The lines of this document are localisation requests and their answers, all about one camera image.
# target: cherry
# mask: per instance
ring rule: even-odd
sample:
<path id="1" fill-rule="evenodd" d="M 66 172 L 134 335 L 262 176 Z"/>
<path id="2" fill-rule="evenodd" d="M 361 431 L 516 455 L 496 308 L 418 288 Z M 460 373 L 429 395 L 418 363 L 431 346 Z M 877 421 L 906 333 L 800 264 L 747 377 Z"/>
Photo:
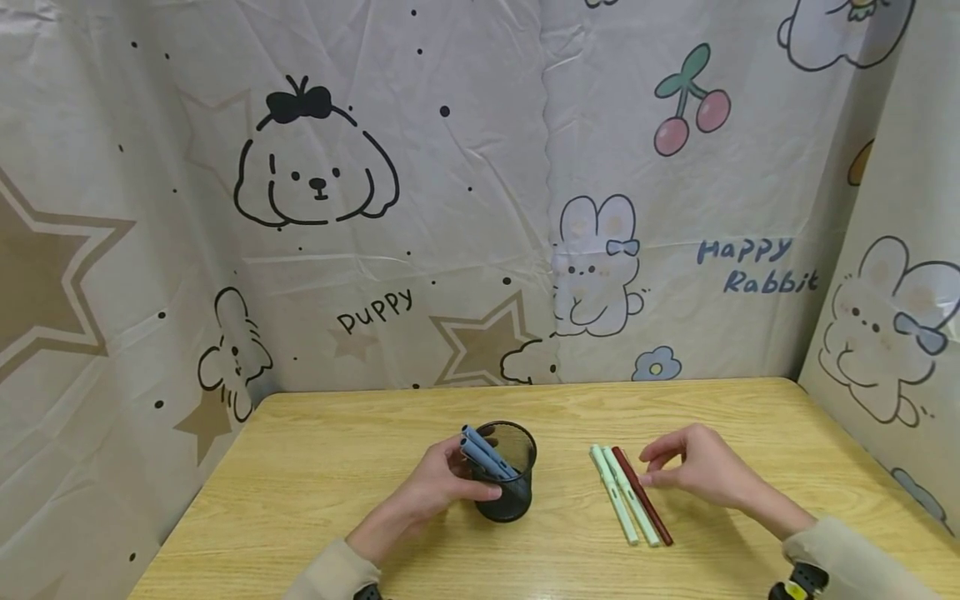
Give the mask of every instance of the cherry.
<path id="1" fill-rule="evenodd" d="M 690 127 L 683 117 L 670 117 L 660 123 L 654 135 L 654 148 L 661 156 L 673 156 L 686 145 Z"/>
<path id="2" fill-rule="evenodd" d="M 730 117 L 730 96 L 722 89 L 714 89 L 704 96 L 697 108 L 697 129 L 703 133 L 715 132 Z"/>

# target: blue flower drawing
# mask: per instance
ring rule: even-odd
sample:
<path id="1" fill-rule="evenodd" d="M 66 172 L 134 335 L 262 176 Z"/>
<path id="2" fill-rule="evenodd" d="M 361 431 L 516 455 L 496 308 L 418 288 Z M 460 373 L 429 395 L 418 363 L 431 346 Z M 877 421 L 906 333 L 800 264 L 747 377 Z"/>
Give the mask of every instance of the blue flower drawing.
<path id="1" fill-rule="evenodd" d="M 954 537 L 953 530 L 947 525 L 947 511 L 944 510 L 944 507 L 940 505 L 940 502 L 937 502 L 937 499 L 933 497 L 933 494 L 928 492 L 925 488 L 920 486 L 916 481 L 913 480 L 913 477 L 910 476 L 910 473 L 906 472 L 902 468 L 894 468 L 890 471 L 890 474 L 894 476 L 894 479 L 897 480 L 897 483 L 903 486 L 907 492 L 913 496 L 913 499 L 920 503 L 921 506 L 926 509 L 930 516 L 940 521 L 940 524 Z"/>
<path id="2" fill-rule="evenodd" d="M 683 369 L 680 361 L 673 357 L 670 346 L 660 346 L 650 352 L 643 352 L 636 358 L 634 381 L 667 381 L 680 374 Z"/>

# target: wood grain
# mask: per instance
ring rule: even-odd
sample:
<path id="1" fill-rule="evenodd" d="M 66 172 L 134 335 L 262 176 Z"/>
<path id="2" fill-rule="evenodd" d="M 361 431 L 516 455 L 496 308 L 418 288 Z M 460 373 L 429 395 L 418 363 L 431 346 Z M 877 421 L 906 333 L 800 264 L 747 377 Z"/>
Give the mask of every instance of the wood grain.
<path id="1" fill-rule="evenodd" d="M 676 544 L 629 547 L 588 456 L 700 421 L 807 509 L 845 520 L 946 598 L 960 550 L 886 472 L 785 379 L 401 392 L 266 400 L 131 598 L 278 598 L 334 537 L 460 425 L 515 420 L 537 439 L 534 504 L 487 522 L 469 504 L 385 567 L 397 600 L 765 598 L 789 572 L 749 519 L 682 492 L 650 491 Z"/>

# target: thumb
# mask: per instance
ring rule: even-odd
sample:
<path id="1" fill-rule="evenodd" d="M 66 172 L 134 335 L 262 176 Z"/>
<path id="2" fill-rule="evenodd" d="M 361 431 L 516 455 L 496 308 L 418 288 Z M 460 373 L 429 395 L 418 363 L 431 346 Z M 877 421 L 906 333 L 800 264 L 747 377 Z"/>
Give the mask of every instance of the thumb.
<path id="1" fill-rule="evenodd" d="M 680 469 L 653 470 L 640 475 L 640 485 L 648 488 L 676 488 L 680 485 Z"/>
<path id="2" fill-rule="evenodd" d="M 452 491 L 456 498 L 473 500 L 474 502 L 490 502 L 499 498 L 500 494 L 503 493 L 503 490 L 494 484 L 459 478 L 454 483 Z"/>

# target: blue pen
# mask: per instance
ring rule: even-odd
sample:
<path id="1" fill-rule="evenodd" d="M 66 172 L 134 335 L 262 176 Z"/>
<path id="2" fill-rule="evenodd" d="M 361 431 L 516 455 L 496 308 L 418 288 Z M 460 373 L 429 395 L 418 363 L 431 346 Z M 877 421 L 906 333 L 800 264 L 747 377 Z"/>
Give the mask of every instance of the blue pen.
<path id="1" fill-rule="evenodd" d="M 510 479 L 506 471 L 500 468 L 500 465 L 481 450 L 477 444 L 474 444 L 470 438 L 462 438 L 460 440 L 460 451 L 466 454 L 471 461 L 482 467 L 493 479 L 498 481 Z"/>
<path id="2" fill-rule="evenodd" d="M 484 451 L 487 456 L 494 459 L 496 463 L 500 465 L 500 468 L 503 469 L 503 472 L 507 473 L 509 479 L 513 479 L 517 476 L 516 470 L 511 467 L 507 461 L 503 460 L 503 457 L 501 457 L 500 454 L 493 449 L 493 446 L 483 439 L 482 435 L 476 432 L 476 429 L 470 427 L 469 425 L 464 425 L 460 431 L 467 436 L 471 442 L 476 444 L 477 447 Z"/>

